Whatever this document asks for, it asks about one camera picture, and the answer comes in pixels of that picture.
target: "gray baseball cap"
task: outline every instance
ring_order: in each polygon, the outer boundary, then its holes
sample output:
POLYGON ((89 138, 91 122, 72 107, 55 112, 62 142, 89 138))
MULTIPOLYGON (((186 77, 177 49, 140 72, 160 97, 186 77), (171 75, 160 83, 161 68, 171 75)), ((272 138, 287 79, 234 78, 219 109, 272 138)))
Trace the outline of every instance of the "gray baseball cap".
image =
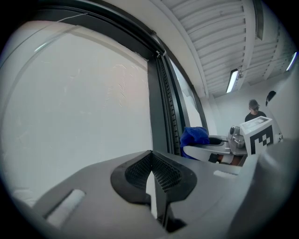
POLYGON ((260 105, 258 104, 258 102, 255 99, 251 99, 249 101, 249 107, 252 109, 256 109, 258 108, 260 105))

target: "ceiling light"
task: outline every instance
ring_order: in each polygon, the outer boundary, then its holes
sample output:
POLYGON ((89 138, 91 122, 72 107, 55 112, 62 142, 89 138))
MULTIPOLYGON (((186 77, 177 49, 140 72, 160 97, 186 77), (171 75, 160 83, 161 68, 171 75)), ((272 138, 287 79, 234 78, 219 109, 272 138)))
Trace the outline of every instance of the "ceiling light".
POLYGON ((291 66, 293 65, 293 63, 295 61, 296 55, 297 55, 297 52, 294 53, 294 55, 292 57, 292 60, 291 60, 291 63, 289 64, 288 68, 286 68, 285 71, 288 71, 291 68, 291 66))
POLYGON ((235 81, 237 80, 237 77, 239 75, 238 69, 232 70, 230 72, 230 80, 228 83, 228 87, 226 89, 226 93, 230 93, 235 85, 235 81))

